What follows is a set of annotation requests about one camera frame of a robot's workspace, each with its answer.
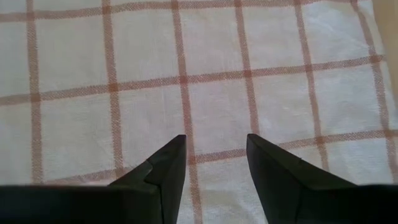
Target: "beige surface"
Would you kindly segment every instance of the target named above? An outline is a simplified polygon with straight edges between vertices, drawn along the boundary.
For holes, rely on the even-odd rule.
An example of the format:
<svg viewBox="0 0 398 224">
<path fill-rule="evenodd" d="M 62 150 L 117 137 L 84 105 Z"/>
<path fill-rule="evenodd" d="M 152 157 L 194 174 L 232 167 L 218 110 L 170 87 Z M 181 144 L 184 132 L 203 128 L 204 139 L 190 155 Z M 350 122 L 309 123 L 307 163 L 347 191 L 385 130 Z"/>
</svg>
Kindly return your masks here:
<svg viewBox="0 0 398 224">
<path fill-rule="evenodd" d="M 391 74 L 391 83 L 397 104 L 398 99 L 398 1 L 373 0 L 374 16 L 384 47 Z"/>
</svg>

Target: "red grid line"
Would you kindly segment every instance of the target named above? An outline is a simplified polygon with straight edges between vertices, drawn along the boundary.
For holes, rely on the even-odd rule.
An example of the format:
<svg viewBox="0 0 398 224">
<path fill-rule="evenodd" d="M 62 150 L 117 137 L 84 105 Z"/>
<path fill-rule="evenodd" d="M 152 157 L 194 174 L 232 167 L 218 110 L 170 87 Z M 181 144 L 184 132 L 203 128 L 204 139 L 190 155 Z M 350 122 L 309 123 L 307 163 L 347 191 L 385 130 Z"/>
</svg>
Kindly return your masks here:
<svg viewBox="0 0 398 224">
<path fill-rule="evenodd" d="M 27 10 L 27 54 L 29 63 L 30 110 L 32 126 L 32 180 L 33 183 L 43 182 L 42 165 L 42 115 L 39 91 L 39 62 L 37 56 L 36 24 L 33 12 L 33 0 L 26 0 Z"/>
<path fill-rule="evenodd" d="M 120 172 L 120 168 L 123 168 L 123 151 L 120 125 L 121 118 L 119 105 L 119 88 L 118 79 L 116 76 L 116 66 L 114 62 L 113 29 L 112 18 L 110 14 L 110 5 L 110 0 L 102 0 L 106 71 L 108 74 L 108 91 L 110 93 L 109 99 L 111 105 L 113 158 L 116 168 L 116 177 L 120 177 L 123 175 L 123 172 Z"/>
<path fill-rule="evenodd" d="M 374 48 L 374 42 L 373 42 L 373 37 L 372 33 L 370 31 L 370 28 L 368 26 L 368 22 L 366 21 L 366 18 L 364 14 L 359 10 L 358 6 L 358 0 L 351 0 L 351 5 L 358 14 L 359 17 L 359 22 L 361 24 L 363 34 L 365 37 L 365 41 L 369 47 L 369 55 L 376 55 L 376 49 Z M 394 139 L 392 137 L 391 131 L 389 130 L 389 112 L 387 109 L 387 103 L 386 103 L 386 94 L 385 94 L 385 88 L 384 88 L 384 81 L 383 81 L 383 75 L 381 72 L 381 67 L 379 64 L 372 64 L 372 70 L 373 70 L 373 77 L 374 77 L 374 85 L 376 89 L 376 96 L 377 96 L 377 102 L 379 104 L 379 114 L 380 114 L 380 123 L 382 128 L 385 131 L 386 135 L 386 145 L 387 145 L 387 155 L 389 159 L 389 167 L 392 173 L 392 176 L 394 178 L 394 182 L 398 182 L 398 165 L 396 161 L 396 145 L 394 142 Z"/>
<path fill-rule="evenodd" d="M 180 91 L 181 91 L 184 130 L 185 134 L 187 135 L 188 163 L 190 163 L 190 161 L 195 161 L 195 148 L 193 143 L 192 112 L 191 112 L 191 102 L 190 102 L 190 95 L 188 89 L 187 66 L 185 64 L 182 26 L 181 26 L 181 18 L 178 6 L 179 2 L 178 0 L 171 0 L 171 3 L 172 3 L 172 12 L 173 12 L 175 46 L 177 49 L 177 58 L 178 58 L 178 73 L 180 77 Z M 190 176 L 190 190 L 191 190 L 191 198 L 193 205 L 194 222 L 195 224 L 201 224 L 203 223 L 203 220 L 202 220 L 200 189 L 198 182 L 198 171 L 196 164 L 193 163 L 192 166 L 189 166 L 188 171 Z"/>
<path fill-rule="evenodd" d="M 308 94 L 310 97 L 310 104 L 312 109 L 314 132 L 315 136 L 317 137 L 317 146 L 319 153 L 321 155 L 322 168 L 325 170 L 329 170 L 328 153 L 326 151 L 325 142 L 322 137 L 318 101 L 317 101 L 317 95 L 315 93 L 315 80 L 313 76 L 310 47 L 308 46 L 307 35 L 305 33 L 305 25 L 304 25 L 303 12 L 300 0 L 295 0 L 295 14 L 297 18 L 298 34 L 300 36 L 300 42 L 303 51 L 305 73 L 307 74 Z"/>
<path fill-rule="evenodd" d="M 301 0 L 301 5 L 312 4 L 319 1 L 331 1 L 349 3 L 350 0 Z M 242 7 L 288 7 L 294 6 L 294 0 L 245 0 Z M 233 1 L 181 1 L 178 3 L 179 9 L 208 9 L 219 7 L 234 7 Z M 110 13 L 119 13 L 125 11 L 139 11 L 146 9 L 172 9 L 170 1 L 164 2 L 129 2 L 110 6 Z M 43 11 L 36 10 L 34 19 L 72 19 L 79 17 L 90 17 L 102 15 L 102 7 L 89 7 L 84 9 L 72 9 L 65 11 Z M 27 21 L 26 13 L 11 12 L 0 14 L 0 22 L 25 22 Z"/>
<path fill-rule="evenodd" d="M 314 63 L 312 68 L 314 71 L 330 70 L 335 68 L 350 68 L 361 65 L 369 65 L 379 63 L 384 60 L 383 55 L 374 55 L 370 57 L 361 57 L 357 59 L 349 59 L 335 62 Z M 291 67 L 274 67 L 260 68 L 252 70 L 253 77 L 264 77 L 272 75 L 290 75 L 305 72 L 305 66 Z M 233 72 L 210 73 L 203 75 L 189 75 L 187 77 L 188 84 L 216 82 L 221 80 L 237 80 L 244 78 L 244 70 Z M 130 81 L 118 83 L 119 91 L 140 90 L 143 88 L 156 88 L 160 86 L 179 85 L 180 77 L 156 78 L 152 80 Z M 73 98 L 78 96 L 89 96 L 95 94 L 109 93 L 107 85 L 95 85 L 68 90 L 55 90 L 40 93 L 42 101 L 58 100 L 63 98 Z M 30 94 L 12 95 L 0 97 L 0 106 L 17 105 L 21 103 L 29 103 Z"/>
<path fill-rule="evenodd" d="M 390 130 L 390 132 L 395 136 L 398 137 L 398 130 Z M 335 142 L 345 142 L 345 141 L 359 141 L 359 140 L 366 140 L 366 139 L 381 139 L 385 138 L 384 135 L 385 131 L 378 130 L 378 131 L 361 131 L 357 133 L 345 133 L 345 134 L 331 134 L 324 136 L 325 143 L 335 143 Z M 301 147 L 309 147 L 309 146 L 316 146 L 317 139 L 301 139 L 296 141 L 290 142 L 283 142 L 277 144 L 279 147 L 285 150 L 294 150 L 299 149 Z M 192 160 L 189 161 L 189 166 L 197 166 L 198 164 L 203 164 L 206 162 L 215 162 L 221 161 L 225 159 L 234 159 L 239 157 L 246 156 L 245 149 L 233 149 L 221 152 L 212 152 L 208 154 L 200 154 L 195 156 L 195 162 Z M 122 170 L 131 170 L 133 167 L 125 167 Z M 111 170 L 104 170 L 99 172 L 94 172 L 90 174 L 84 175 L 75 175 L 72 177 L 62 178 L 62 179 L 55 179 L 55 180 L 48 180 L 46 184 L 60 184 L 60 185 L 71 185 L 71 184 L 82 184 L 85 182 L 92 182 L 92 181 L 101 181 L 106 179 L 113 179 L 114 178 L 115 169 Z"/>
<path fill-rule="evenodd" d="M 259 134 L 259 118 L 257 114 L 256 94 L 254 93 L 254 85 L 252 79 L 252 71 L 250 69 L 249 49 L 246 41 L 246 33 L 244 30 L 242 1 L 234 0 L 236 24 L 238 27 L 239 44 L 241 47 L 241 55 L 243 61 L 243 75 L 246 82 L 246 92 L 248 94 L 249 113 L 250 113 L 250 127 L 253 133 Z"/>
</svg>

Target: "checkered cloth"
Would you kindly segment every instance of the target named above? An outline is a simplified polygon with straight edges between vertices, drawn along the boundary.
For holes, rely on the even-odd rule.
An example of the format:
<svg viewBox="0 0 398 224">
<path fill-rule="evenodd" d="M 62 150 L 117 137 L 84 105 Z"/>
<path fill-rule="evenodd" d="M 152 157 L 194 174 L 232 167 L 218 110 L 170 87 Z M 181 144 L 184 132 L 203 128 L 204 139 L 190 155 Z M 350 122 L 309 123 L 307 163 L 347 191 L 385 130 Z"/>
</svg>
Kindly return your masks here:
<svg viewBox="0 0 398 224">
<path fill-rule="evenodd" d="M 258 133 L 398 181 L 371 1 L 0 0 L 0 183 L 106 184 L 188 135 L 179 223 L 264 223 Z"/>
</svg>

